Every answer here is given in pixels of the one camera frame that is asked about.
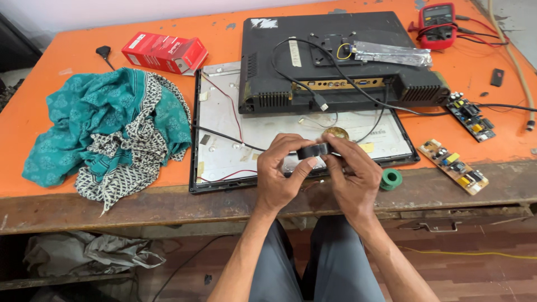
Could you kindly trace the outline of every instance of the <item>yellow cable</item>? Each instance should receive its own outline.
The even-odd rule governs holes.
[[[432,250],[424,251],[424,250],[406,248],[406,247],[402,247],[402,246],[397,246],[397,247],[398,248],[405,248],[405,249],[408,249],[408,250],[411,250],[411,251],[416,251],[416,252],[421,253],[421,254],[445,254],[445,255],[466,255],[466,256],[498,255],[498,256],[505,256],[505,257],[510,257],[510,258],[517,258],[517,259],[534,259],[534,260],[537,260],[537,257],[535,257],[535,256],[515,256],[515,255],[504,254],[504,253],[498,253],[498,252],[495,252],[495,251],[486,251],[486,252],[483,252],[483,253],[462,253],[462,252],[454,252],[454,251],[432,251]]]
[[[348,58],[351,57],[352,53],[349,54],[348,57],[339,57],[339,50],[341,49],[342,46],[345,46],[345,45],[350,45],[349,43],[343,43],[341,45],[339,45],[339,47],[337,48],[337,53],[336,53],[336,57],[340,60],[347,60]]]
[[[494,25],[494,28],[498,32],[498,36],[500,37],[500,40],[502,43],[505,43],[505,38],[502,32],[502,29],[498,26],[498,23],[496,22],[496,18],[494,17],[494,13],[492,12],[492,0],[489,0],[489,18],[492,24]],[[528,99],[528,107],[535,108],[533,105],[533,97],[532,93],[529,91],[528,84],[526,83],[526,78],[524,77],[524,73],[522,72],[522,69],[520,68],[520,65],[518,64],[517,59],[515,59],[513,53],[511,52],[511,43],[505,45],[505,49],[507,50],[507,53],[511,57],[511,60],[514,63],[514,66],[517,68],[518,77],[520,79],[520,84],[522,85],[522,88],[524,89],[524,93],[526,94],[526,98]],[[529,112],[529,120],[535,122],[535,112],[530,111]],[[526,131],[532,131],[533,126],[527,125]]]

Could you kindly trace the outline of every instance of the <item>red cardboard box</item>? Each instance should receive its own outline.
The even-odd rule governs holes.
[[[146,32],[137,33],[121,52],[132,65],[191,76],[208,54],[198,38]]]

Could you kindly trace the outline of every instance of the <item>hand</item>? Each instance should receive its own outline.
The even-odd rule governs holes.
[[[276,215],[298,194],[302,182],[317,163],[315,157],[300,162],[291,177],[281,172],[284,158],[291,151],[314,145],[314,141],[303,139],[298,134],[276,135],[267,151],[257,158],[257,202],[256,208]]]
[[[344,159],[334,155],[321,156],[332,177],[332,187],[339,207],[347,220],[356,228],[356,225],[376,219],[373,208],[382,179],[382,169],[356,143],[334,137],[333,134],[324,135],[323,139]],[[352,171],[354,175],[344,175],[343,167],[346,172]]]

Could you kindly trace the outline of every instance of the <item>grey trousers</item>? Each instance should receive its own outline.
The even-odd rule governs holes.
[[[300,280],[293,248],[279,221],[263,243],[249,302],[384,302],[364,246],[345,216],[323,216],[311,234],[311,254]]]

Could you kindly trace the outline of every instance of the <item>black and white patterned fabric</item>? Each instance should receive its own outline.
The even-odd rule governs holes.
[[[90,173],[88,167],[78,171],[75,188],[78,193],[88,199],[103,201],[106,213],[121,197],[134,194],[146,188],[157,178],[160,164],[164,160],[168,148],[160,131],[155,129],[153,121],[147,117],[155,110],[161,99],[162,87],[170,90],[181,103],[188,123],[192,122],[190,109],[186,105],[181,92],[163,76],[146,72],[146,90],[140,104],[140,114],[126,126],[129,136],[125,139],[121,131],[110,135],[93,134],[89,151],[113,157],[118,148],[132,151],[132,165],[119,164],[117,168],[104,175],[101,182]],[[186,153],[183,150],[170,156],[172,160],[181,161]]]

